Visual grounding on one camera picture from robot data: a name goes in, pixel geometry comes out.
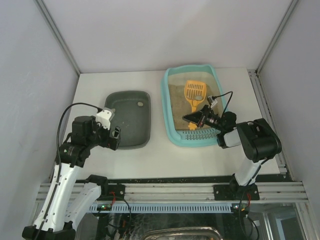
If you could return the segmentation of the pale green waste ball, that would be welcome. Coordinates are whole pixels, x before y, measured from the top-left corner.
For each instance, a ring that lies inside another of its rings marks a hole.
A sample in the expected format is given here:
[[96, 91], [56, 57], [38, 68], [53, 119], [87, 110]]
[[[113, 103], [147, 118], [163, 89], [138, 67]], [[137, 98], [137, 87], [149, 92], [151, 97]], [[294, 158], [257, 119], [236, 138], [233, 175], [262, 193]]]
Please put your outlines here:
[[144, 104], [139, 101], [139, 102], [137, 103], [137, 105], [138, 105], [139, 107], [142, 107]]

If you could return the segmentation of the orange litter scoop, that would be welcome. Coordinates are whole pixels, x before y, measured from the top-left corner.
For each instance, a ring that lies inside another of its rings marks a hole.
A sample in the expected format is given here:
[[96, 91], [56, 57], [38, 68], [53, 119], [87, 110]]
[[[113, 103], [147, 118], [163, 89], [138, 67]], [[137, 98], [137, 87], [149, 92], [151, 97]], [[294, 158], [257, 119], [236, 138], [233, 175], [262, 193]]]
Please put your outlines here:
[[[207, 95], [207, 85], [205, 82], [197, 80], [187, 80], [184, 86], [184, 97], [191, 106], [191, 113], [196, 112]], [[202, 96], [202, 100], [196, 100], [196, 96]]]

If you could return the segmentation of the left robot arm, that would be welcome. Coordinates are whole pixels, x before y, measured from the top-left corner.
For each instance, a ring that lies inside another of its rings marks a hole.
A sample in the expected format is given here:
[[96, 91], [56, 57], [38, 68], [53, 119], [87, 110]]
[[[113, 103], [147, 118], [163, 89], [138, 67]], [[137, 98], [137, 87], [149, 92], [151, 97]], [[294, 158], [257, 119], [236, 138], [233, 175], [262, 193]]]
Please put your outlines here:
[[90, 175], [81, 192], [70, 202], [78, 174], [95, 147], [117, 150], [121, 129], [111, 131], [115, 113], [109, 108], [98, 108], [96, 115], [78, 116], [72, 122], [71, 132], [57, 154], [52, 182], [38, 217], [22, 232], [25, 240], [73, 240], [79, 223], [89, 207], [100, 196], [108, 193], [108, 179]]

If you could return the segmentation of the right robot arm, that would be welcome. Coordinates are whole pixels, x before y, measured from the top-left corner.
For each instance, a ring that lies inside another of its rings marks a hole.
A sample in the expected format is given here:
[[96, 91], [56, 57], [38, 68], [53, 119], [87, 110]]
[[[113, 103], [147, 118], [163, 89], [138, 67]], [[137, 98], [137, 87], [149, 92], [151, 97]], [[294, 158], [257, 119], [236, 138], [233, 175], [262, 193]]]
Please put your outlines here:
[[182, 119], [198, 128], [209, 126], [220, 133], [217, 143], [222, 149], [241, 146], [244, 160], [228, 184], [213, 186], [216, 201], [259, 200], [256, 178], [262, 166], [281, 153], [282, 143], [264, 118], [236, 123], [237, 115], [227, 111], [218, 116], [205, 105], [201, 110], [184, 115]]

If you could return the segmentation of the teal litter box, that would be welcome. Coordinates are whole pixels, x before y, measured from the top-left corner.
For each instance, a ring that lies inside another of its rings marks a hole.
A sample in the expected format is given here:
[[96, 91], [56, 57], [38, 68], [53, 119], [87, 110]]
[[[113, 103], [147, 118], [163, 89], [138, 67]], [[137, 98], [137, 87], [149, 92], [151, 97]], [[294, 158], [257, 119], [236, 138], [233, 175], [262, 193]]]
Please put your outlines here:
[[168, 68], [161, 80], [161, 102], [164, 124], [169, 140], [180, 147], [207, 147], [217, 145], [218, 130], [199, 128], [196, 130], [177, 130], [174, 127], [172, 110], [173, 98], [170, 96], [169, 84], [184, 87], [187, 80], [196, 80], [208, 84], [208, 89], [217, 89], [218, 94], [223, 93], [217, 73], [210, 64], [190, 64]]

